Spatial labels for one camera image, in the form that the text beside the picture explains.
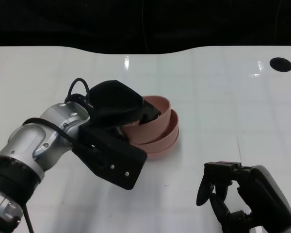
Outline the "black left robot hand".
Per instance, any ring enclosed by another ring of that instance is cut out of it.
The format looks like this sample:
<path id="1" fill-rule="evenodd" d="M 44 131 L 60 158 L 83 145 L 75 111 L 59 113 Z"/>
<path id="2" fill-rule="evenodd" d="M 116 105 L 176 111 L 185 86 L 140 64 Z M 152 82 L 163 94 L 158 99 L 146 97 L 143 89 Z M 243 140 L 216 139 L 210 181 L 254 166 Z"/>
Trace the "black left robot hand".
<path id="1" fill-rule="evenodd" d="M 90 122 L 99 128 L 113 128 L 134 122 L 145 124 L 161 115 L 160 110 L 117 80 L 104 81 L 92 87 L 87 97 L 94 108 Z"/>

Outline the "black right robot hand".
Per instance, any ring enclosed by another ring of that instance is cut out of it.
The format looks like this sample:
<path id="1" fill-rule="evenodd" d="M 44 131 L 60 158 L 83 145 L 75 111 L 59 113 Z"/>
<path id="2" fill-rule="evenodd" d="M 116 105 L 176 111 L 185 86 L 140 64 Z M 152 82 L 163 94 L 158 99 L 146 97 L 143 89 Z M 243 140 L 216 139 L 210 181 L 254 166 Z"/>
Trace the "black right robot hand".
<path id="1" fill-rule="evenodd" d="M 232 213 L 224 203 L 233 181 L 238 183 L 238 193 L 251 210 L 248 214 L 242 210 Z M 207 201 L 225 233 L 248 233 L 257 226 L 269 233 L 291 233 L 291 207 L 264 166 L 223 161 L 205 163 L 196 205 Z"/>

